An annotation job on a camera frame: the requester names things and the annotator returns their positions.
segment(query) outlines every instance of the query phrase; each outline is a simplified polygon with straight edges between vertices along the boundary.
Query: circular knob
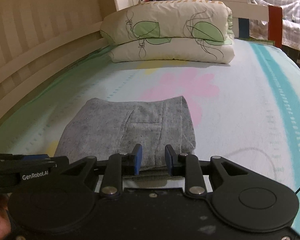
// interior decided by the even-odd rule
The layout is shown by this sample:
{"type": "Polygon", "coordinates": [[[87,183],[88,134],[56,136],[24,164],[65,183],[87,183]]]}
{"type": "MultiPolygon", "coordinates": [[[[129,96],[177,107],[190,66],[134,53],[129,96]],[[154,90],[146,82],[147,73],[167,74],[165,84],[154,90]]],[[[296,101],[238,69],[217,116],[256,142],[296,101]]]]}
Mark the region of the circular knob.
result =
{"type": "Polygon", "coordinates": [[[71,230],[93,209],[94,193],[71,176],[38,178],[21,184],[8,208],[17,224],[40,233],[71,230]]]}
{"type": "Polygon", "coordinates": [[[291,189],[255,173],[230,177],[214,191],[211,203],[229,224],[256,233],[290,226],[299,208],[291,189]]]}

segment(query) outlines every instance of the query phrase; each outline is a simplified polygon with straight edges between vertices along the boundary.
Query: pink flower pattern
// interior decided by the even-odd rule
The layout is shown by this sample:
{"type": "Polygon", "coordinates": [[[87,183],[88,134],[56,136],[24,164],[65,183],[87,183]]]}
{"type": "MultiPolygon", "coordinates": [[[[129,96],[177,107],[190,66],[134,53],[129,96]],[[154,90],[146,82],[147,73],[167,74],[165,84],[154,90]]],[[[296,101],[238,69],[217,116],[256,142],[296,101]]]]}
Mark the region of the pink flower pattern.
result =
{"type": "Polygon", "coordinates": [[[211,98],[219,95],[219,87],[211,84],[214,74],[198,75],[198,69],[189,67],[179,74],[166,73],[158,84],[141,95],[141,101],[159,101],[167,98],[184,96],[191,119],[196,127],[202,119],[202,108],[195,97],[211,98]]]}

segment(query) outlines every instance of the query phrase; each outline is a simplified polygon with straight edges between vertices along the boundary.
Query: mattress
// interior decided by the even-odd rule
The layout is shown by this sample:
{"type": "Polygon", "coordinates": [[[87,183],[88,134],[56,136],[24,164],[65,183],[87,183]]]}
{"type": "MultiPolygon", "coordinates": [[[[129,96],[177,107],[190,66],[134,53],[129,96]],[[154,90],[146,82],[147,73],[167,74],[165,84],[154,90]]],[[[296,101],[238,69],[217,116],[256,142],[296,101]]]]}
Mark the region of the mattress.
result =
{"type": "MultiPolygon", "coordinates": [[[[234,51],[229,65],[177,60],[112,63],[102,52],[91,55],[3,123],[0,153],[53,156],[65,126],[91,98],[157,101],[183,95],[200,160],[221,155],[296,190],[300,69],[271,46],[235,40],[234,51]]],[[[124,186],[184,187],[184,180],[127,178],[124,186]]],[[[293,227],[300,233],[300,208],[293,227]]]]}

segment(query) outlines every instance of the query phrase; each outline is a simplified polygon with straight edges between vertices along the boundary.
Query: finger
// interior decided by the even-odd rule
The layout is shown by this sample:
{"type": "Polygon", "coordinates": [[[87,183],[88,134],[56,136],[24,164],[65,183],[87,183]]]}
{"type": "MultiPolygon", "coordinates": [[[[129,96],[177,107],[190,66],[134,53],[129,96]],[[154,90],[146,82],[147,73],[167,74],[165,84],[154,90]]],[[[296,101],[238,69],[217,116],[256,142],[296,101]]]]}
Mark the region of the finger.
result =
{"type": "Polygon", "coordinates": [[[0,208],[8,210],[8,196],[6,194],[0,195],[0,208]]]}
{"type": "Polygon", "coordinates": [[[0,209],[0,240],[3,240],[11,232],[11,225],[7,212],[0,209]]]}

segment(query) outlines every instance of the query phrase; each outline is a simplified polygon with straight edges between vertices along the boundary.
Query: green leaf pattern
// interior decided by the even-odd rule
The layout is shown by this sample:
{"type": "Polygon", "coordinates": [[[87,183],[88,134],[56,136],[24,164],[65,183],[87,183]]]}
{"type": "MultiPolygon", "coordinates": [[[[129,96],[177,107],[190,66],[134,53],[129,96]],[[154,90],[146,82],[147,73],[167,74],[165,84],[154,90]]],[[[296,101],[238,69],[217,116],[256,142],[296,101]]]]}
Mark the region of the green leaf pattern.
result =
{"type": "Polygon", "coordinates": [[[232,40],[230,38],[227,38],[225,41],[209,41],[209,40],[205,40],[206,43],[210,44],[210,45],[214,45],[214,46],[221,46],[221,45],[231,45],[232,44],[232,40]]]}
{"type": "Polygon", "coordinates": [[[133,33],[138,39],[159,38],[160,27],[158,22],[141,21],[134,25],[133,33]]]}
{"type": "Polygon", "coordinates": [[[147,38],[146,41],[152,45],[160,45],[164,43],[169,43],[172,38],[164,37],[164,38],[147,38]]]}
{"type": "Polygon", "coordinates": [[[208,22],[197,22],[194,26],[192,26],[191,34],[196,39],[219,42],[224,41],[221,31],[208,22]]]}

